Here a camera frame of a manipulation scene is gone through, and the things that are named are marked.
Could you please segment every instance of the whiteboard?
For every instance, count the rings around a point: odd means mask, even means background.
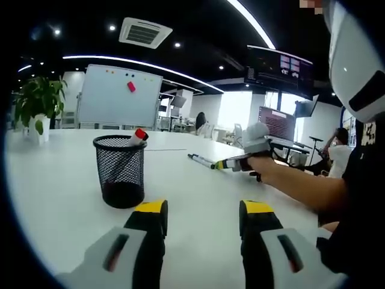
[[[82,88],[79,121],[154,126],[162,80],[146,72],[91,64]]]

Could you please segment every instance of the black mesh pencil holder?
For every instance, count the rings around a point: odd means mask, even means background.
[[[146,142],[127,146],[128,135],[94,139],[103,200],[114,208],[132,208],[144,199],[143,160]]]

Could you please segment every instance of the white table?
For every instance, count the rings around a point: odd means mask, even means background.
[[[102,200],[92,140],[132,133],[53,130],[40,147],[19,133],[8,135],[11,199],[28,240],[53,274],[73,270],[89,245],[130,216],[132,209],[114,209]],[[247,173],[209,170],[187,157],[219,160],[242,150],[191,134],[150,131],[149,136],[145,201],[164,198],[169,205],[161,288],[244,288],[242,199],[268,203],[284,227],[315,241],[317,217],[302,204]]]

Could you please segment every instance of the red marker cap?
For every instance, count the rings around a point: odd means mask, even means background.
[[[145,131],[143,131],[142,129],[138,128],[135,131],[135,135],[142,140],[142,139],[144,139],[146,137],[147,134],[146,134]]]

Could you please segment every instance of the white pot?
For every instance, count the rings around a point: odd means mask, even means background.
[[[43,123],[43,134],[40,135],[35,129],[35,123],[37,120],[41,120]],[[49,123],[50,119],[46,117],[44,114],[38,114],[35,118],[31,118],[29,121],[29,139],[33,143],[41,145],[49,140]]]

